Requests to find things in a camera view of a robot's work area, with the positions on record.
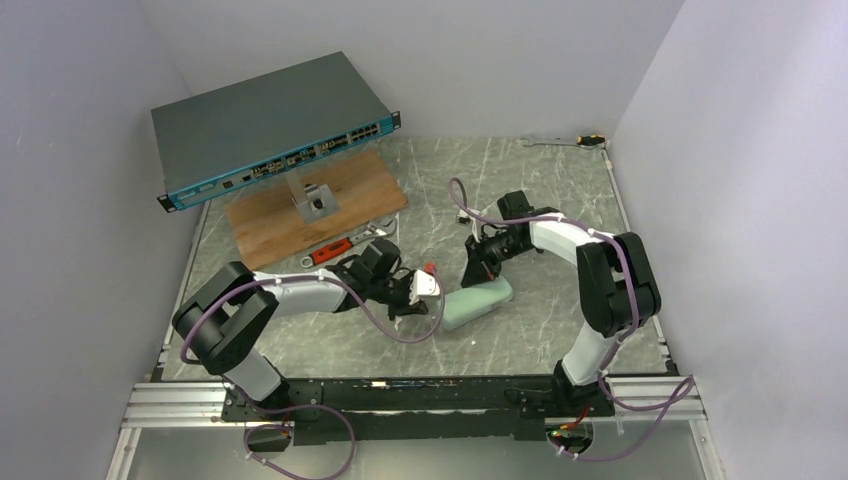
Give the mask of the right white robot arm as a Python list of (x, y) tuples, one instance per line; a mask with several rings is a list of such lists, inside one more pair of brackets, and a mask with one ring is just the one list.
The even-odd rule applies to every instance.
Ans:
[(479, 232), (465, 242), (462, 287), (496, 280), (505, 261), (531, 250), (574, 265), (584, 324), (556, 363), (552, 390), (566, 400), (604, 388), (604, 373), (620, 345), (661, 307), (641, 238), (592, 229), (552, 207), (535, 208), (521, 190), (505, 194), (497, 206), (495, 233)]

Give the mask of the mint green umbrella sleeve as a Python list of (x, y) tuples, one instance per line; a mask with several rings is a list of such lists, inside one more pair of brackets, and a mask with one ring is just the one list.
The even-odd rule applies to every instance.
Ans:
[(505, 278), (460, 288), (445, 296), (441, 327), (456, 330), (500, 308), (513, 298), (513, 287)]

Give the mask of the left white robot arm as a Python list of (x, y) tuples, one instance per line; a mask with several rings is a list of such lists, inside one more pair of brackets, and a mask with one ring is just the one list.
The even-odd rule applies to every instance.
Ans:
[(290, 385), (255, 347), (270, 320), (304, 313), (340, 313), (367, 301), (389, 318), (424, 315), (440, 286), (430, 270), (403, 266), (399, 248), (378, 238), (359, 253), (310, 272), (268, 274), (240, 261), (222, 267), (173, 315), (183, 340), (179, 355), (238, 388), (264, 408), (287, 407)]

